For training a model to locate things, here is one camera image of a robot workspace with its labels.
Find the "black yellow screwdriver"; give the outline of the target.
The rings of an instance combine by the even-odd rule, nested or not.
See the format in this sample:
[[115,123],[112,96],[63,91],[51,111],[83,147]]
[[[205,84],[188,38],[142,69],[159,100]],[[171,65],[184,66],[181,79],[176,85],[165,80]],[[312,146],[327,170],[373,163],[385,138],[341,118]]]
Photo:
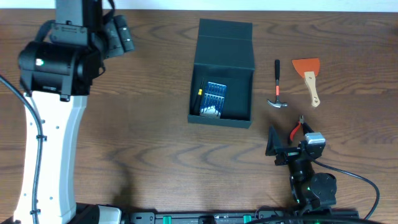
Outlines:
[[201,81],[201,85],[198,89],[197,97],[195,99],[194,105],[193,105],[193,113],[194,115],[199,115],[200,114],[200,105],[201,105],[201,99],[203,96],[203,84],[204,84],[204,79]]

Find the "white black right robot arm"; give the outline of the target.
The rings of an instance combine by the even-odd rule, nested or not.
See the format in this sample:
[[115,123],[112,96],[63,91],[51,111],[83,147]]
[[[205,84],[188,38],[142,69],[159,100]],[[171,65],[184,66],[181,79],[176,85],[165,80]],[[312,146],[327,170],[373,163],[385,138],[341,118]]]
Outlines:
[[287,166],[294,200],[302,207],[316,210],[336,203],[336,177],[316,173],[312,164],[322,156],[326,139],[319,132],[307,132],[297,147],[284,147],[277,131],[269,128],[266,156],[274,156],[276,166]]

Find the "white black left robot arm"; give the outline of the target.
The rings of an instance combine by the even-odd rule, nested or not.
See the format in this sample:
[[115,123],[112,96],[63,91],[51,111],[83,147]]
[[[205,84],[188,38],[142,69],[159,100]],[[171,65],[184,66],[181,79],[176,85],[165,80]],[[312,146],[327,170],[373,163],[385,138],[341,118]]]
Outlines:
[[126,18],[100,0],[57,1],[18,58],[27,139],[14,223],[79,219],[74,194],[76,143],[93,80],[105,60],[134,50]]

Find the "blue screwdriver bit case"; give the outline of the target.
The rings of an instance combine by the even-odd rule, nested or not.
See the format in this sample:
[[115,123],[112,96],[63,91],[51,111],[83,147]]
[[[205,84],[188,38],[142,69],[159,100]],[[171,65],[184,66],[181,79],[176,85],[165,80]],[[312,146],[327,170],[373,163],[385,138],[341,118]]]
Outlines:
[[214,82],[207,82],[202,94],[199,114],[207,118],[221,118],[227,86]]

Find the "small claw hammer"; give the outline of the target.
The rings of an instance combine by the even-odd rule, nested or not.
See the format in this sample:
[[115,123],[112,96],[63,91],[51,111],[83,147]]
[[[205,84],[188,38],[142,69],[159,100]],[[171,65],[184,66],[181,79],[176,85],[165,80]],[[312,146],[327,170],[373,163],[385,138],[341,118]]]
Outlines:
[[280,60],[279,59],[276,59],[274,61],[274,72],[275,72],[275,101],[267,100],[267,103],[275,108],[286,108],[288,104],[281,102],[279,99],[280,96],[280,90],[279,90]]

